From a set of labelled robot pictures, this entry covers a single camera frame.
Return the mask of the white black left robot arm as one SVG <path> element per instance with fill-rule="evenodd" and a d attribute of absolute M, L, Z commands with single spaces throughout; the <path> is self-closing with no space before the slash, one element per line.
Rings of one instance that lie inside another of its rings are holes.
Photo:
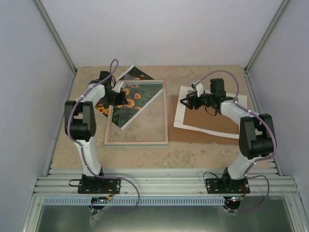
<path fill-rule="evenodd" d="M 115 81 L 111 72 L 101 71 L 99 78 L 90 81 L 79 98 L 65 102 L 65 133 L 76 145 L 83 164 L 82 177 L 77 186 L 79 194 L 115 195 L 120 192 L 121 179 L 105 177 L 96 155 L 94 106 L 100 99 L 112 106 L 127 104 L 126 94 L 121 91 L 122 85 L 122 82 Z"/>

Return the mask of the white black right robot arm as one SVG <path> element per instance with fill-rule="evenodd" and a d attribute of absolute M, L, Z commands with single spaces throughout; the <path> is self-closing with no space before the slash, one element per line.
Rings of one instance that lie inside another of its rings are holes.
<path fill-rule="evenodd" d="M 222 78 L 210 80 L 209 93 L 200 82 L 193 83 L 192 88 L 194 91 L 180 100 L 182 105 L 190 110 L 201 106 L 212 108 L 215 114 L 226 116 L 239 126 L 240 154 L 221 177 L 204 179 L 207 193 L 250 193 L 249 170 L 257 162 L 268 159 L 277 148 L 272 117 L 252 112 L 241 106 L 236 97 L 227 96 Z"/>

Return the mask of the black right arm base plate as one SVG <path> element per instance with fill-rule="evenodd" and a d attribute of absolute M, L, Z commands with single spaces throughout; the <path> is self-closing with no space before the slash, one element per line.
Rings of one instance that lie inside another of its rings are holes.
<path fill-rule="evenodd" d="M 251 192 L 246 178 L 240 180 L 206 178 L 204 182 L 208 194 L 248 194 Z"/>

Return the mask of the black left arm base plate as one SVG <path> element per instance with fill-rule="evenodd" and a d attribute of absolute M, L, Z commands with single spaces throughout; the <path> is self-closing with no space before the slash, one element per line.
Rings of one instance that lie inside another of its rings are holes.
<path fill-rule="evenodd" d="M 121 179 L 85 179 L 81 180 L 77 192 L 79 194 L 107 194 L 120 193 Z"/>

